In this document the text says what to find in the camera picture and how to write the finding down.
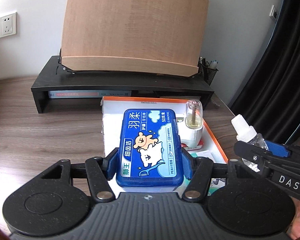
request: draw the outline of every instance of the blue plastic box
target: blue plastic box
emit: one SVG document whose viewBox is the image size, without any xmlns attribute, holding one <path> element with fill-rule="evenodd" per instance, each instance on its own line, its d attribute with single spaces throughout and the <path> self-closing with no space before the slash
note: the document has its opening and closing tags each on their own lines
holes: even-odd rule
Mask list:
<svg viewBox="0 0 300 240">
<path fill-rule="evenodd" d="M 169 187 L 183 182 L 181 142 L 171 109 L 124 112 L 118 155 L 120 187 Z"/>
</svg>

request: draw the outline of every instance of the transparent bottle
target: transparent bottle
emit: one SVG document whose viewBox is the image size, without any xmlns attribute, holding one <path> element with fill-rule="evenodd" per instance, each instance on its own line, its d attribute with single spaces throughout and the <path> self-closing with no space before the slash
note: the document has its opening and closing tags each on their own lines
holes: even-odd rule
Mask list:
<svg viewBox="0 0 300 240">
<path fill-rule="evenodd" d="M 244 141 L 246 143 L 252 144 L 254 146 L 260 147 L 262 149 L 268 150 L 268 146 L 265 142 L 265 139 L 263 138 L 261 133 L 256 132 L 253 126 L 248 125 L 246 120 L 243 118 L 241 114 L 234 117 L 234 119 L 231 120 L 231 123 L 237 132 L 237 140 L 238 141 Z M 250 167 L 252 170 L 259 172 L 258 165 L 255 163 L 252 163 L 248 160 L 242 159 L 243 162 Z"/>
</svg>

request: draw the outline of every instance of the wood grain tabletop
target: wood grain tabletop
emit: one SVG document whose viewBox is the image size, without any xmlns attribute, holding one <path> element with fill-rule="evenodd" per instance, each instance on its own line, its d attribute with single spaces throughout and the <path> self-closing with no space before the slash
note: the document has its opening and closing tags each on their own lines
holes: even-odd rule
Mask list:
<svg viewBox="0 0 300 240">
<path fill-rule="evenodd" d="M 82 163 L 104 156 L 101 107 L 65 106 L 38 114 L 30 90 L 35 78 L 0 80 L 0 229 L 7 234 L 2 205 L 12 192 L 60 159 Z M 216 95 L 212 99 L 220 106 L 210 102 L 204 119 L 227 157 L 235 158 L 234 116 Z M 76 179 L 74 185 L 89 193 L 85 179 Z"/>
</svg>

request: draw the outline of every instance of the cartoon bear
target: cartoon bear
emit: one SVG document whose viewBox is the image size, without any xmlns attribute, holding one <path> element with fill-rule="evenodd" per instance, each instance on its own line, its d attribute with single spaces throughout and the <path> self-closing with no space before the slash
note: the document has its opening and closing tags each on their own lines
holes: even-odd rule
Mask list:
<svg viewBox="0 0 300 240">
<path fill-rule="evenodd" d="M 147 150 L 140 148 L 140 157 L 144 167 L 155 166 L 160 160 L 162 160 L 162 142 L 149 145 Z"/>
<path fill-rule="evenodd" d="M 140 149 L 147 150 L 150 144 L 155 144 L 158 142 L 158 139 L 151 139 L 151 137 L 152 134 L 145 136 L 143 135 L 143 132 L 139 132 L 139 136 L 135 139 L 136 144 L 133 147 L 135 149 L 140 147 L 138 149 L 138 152 L 140 151 Z"/>
</svg>

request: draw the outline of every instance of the wall outlet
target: wall outlet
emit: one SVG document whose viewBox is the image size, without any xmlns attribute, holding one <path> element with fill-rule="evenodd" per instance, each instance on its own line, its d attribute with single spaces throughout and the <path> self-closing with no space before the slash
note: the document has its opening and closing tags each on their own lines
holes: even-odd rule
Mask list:
<svg viewBox="0 0 300 240">
<path fill-rule="evenodd" d="M 0 38 L 17 34 L 17 13 L 0 18 Z"/>
<path fill-rule="evenodd" d="M 273 19 L 273 20 L 277 20 L 277 18 L 278 18 L 278 10 L 277 10 L 277 8 L 273 5 L 272 7 L 271 7 L 271 11 L 270 11 L 270 14 L 269 14 L 269 16 Z"/>
</svg>

